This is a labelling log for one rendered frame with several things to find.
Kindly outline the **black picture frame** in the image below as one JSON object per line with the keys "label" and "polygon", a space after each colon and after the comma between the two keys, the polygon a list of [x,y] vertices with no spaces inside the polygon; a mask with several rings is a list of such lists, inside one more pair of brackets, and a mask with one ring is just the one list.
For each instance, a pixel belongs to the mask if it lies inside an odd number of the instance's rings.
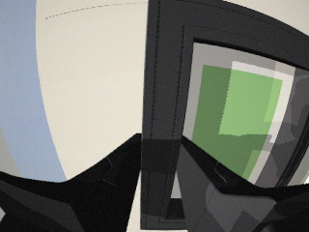
{"label": "black picture frame", "polygon": [[287,186],[309,147],[309,36],[231,1],[148,0],[139,229],[186,229],[183,135],[260,189]]}

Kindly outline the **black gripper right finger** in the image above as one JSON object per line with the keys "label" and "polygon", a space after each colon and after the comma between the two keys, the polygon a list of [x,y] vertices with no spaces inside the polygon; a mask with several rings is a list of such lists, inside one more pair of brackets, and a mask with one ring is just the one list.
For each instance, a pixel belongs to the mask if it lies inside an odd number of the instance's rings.
{"label": "black gripper right finger", "polygon": [[188,232],[262,232],[309,209],[309,183],[252,185],[183,135],[177,161]]}

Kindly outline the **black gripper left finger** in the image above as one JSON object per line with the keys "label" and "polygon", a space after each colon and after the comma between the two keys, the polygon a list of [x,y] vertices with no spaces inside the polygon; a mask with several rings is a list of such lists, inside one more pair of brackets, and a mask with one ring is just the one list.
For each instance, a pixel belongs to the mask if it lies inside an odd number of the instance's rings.
{"label": "black gripper left finger", "polygon": [[1,210],[50,232],[126,232],[142,170],[140,136],[63,183],[0,171]]}

